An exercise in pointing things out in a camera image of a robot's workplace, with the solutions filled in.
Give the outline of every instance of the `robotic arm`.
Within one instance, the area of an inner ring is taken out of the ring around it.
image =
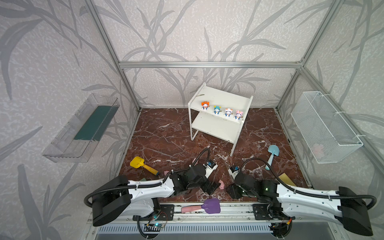
[[[251,160],[263,161],[278,181],[255,180],[242,173],[244,165]],[[233,166],[228,172],[234,179],[234,184],[226,188],[226,192],[231,198],[257,197],[258,202],[266,204],[265,215],[269,216],[270,220],[310,217],[342,224],[346,230],[359,235],[373,235],[368,209],[376,203],[374,196],[356,195],[347,187],[339,187],[339,191],[321,191],[289,186],[277,177],[266,161],[259,158],[248,159],[241,168]],[[366,205],[362,199],[372,199],[372,201]],[[282,236],[285,234],[282,232],[284,230],[288,234],[291,227],[288,225],[291,220],[288,221],[286,228],[279,226],[276,228],[276,232],[272,227],[275,236]]]
[[[196,164],[204,152],[207,152],[206,163]],[[84,199],[84,203],[92,207],[93,226],[107,224],[118,216],[137,215],[155,219],[161,212],[158,197],[179,196],[196,187],[212,194],[219,184],[208,180],[217,168],[209,155],[209,149],[204,149],[188,169],[169,172],[159,180],[132,181],[124,175],[112,179]]]

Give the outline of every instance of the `small doll figurine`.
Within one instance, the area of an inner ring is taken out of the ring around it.
[[[221,107],[219,107],[219,106],[214,106],[214,114],[215,115],[218,115],[221,112],[220,108]]]
[[[239,110],[236,110],[235,119],[239,120],[243,117],[243,112],[240,112]]]
[[[209,102],[207,101],[201,102],[201,105],[203,106],[203,110],[207,110],[209,108]]]
[[[232,114],[232,109],[230,109],[230,108],[227,108],[227,109],[225,109],[225,116],[226,117],[229,117],[231,114]]]

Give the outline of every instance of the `leaf pattern wallpaper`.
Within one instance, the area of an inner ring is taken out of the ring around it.
[[[114,177],[135,105],[84,2],[0,2],[0,239],[79,239],[84,196]],[[120,107],[86,164],[42,156],[89,94]]]
[[[328,1],[95,0],[119,61],[299,61]],[[186,107],[203,82],[274,107],[294,69],[124,69],[147,107]]]
[[[306,67],[349,114],[379,151],[384,153],[384,1],[345,1]],[[378,197],[369,211],[374,236],[347,232],[350,239],[381,239],[384,235],[384,176],[359,149],[339,163],[318,164],[291,117],[303,91],[315,91],[299,77],[279,110],[312,184],[318,189],[347,186],[357,194]]]

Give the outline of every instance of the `white shelf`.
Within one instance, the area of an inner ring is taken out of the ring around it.
[[[253,96],[245,98],[236,94],[207,87],[205,83],[203,83],[188,103],[191,140],[193,141],[195,139],[199,131],[205,132],[224,141],[233,143],[230,154],[230,156],[232,156],[241,129],[243,128],[244,121],[247,118],[252,99]],[[210,106],[207,110],[203,110],[201,106],[201,102],[203,101],[209,102]],[[214,106],[221,107],[219,115],[214,114]],[[224,115],[226,108],[233,110],[233,114],[230,117]],[[193,122],[191,109],[199,111],[199,114]],[[243,112],[243,118],[241,120],[236,120],[234,118],[236,110]],[[192,133],[192,128],[197,130],[194,135]]]
[[[192,128],[234,143],[239,125],[235,122],[223,121],[215,115],[199,113],[192,123]]]
[[[209,102],[209,108],[207,110],[203,110],[203,107],[201,106],[201,102],[203,101]],[[215,116],[216,118],[221,118],[226,121],[240,124],[241,121],[235,119],[236,110],[244,112],[243,116],[245,116],[249,109],[249,103],[250,98],[245,98],[236,94],[227,93],[215,88],[203,86],[203,88],[198,91],[196,97],[190,103],[190,108],[193,110],[210,114],[212,116]],[[215,105],[221,107],[221,112],[219,115],[214,114]],[[226,108],[230,108],[233,110],[233,114],[230,117],[226,117],[224,115]]]

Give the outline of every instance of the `shelf top tier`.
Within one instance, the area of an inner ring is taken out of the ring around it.
[[[207,110],[203,110],[203,107],[201,106],[201,102],[203,101],[209,102],[209,108]],[[250,98],[245,98],[215,88],[210,88],[204,84],[200,87],[198,92],[195,93],[194,97],[191,99],[189,104],[190,108],[193,110],[208,113],[217,118],[222,118],[227,121],[236,122],[240,124],[247,116],[246,114],[249,110],[250,101]],[[219,115],[214,114],[214,106],[221,107],[221,112]],[[232,115],[229,117],[225,116],[226,108],[230,108],[233,110]],[[236,110],[243,112],[244,117],[241,120],[235,119]]]

